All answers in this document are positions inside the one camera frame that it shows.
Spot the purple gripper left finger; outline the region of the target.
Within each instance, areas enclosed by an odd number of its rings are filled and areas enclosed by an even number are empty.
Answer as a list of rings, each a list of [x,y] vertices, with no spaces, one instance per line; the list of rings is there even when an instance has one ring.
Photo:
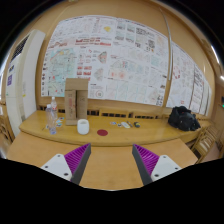
[[[66,155],[56,154],[42,169],[78,185],[91,154],[91,144],[80,146]]]

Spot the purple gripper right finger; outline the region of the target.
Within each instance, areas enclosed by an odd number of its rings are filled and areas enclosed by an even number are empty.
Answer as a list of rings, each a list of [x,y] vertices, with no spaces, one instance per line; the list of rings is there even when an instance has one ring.
[[[181,170],[181,167],[168,155],[158,156],[137,144],[133,145],[132,154],[137,164],[143,185],[148,185]]]

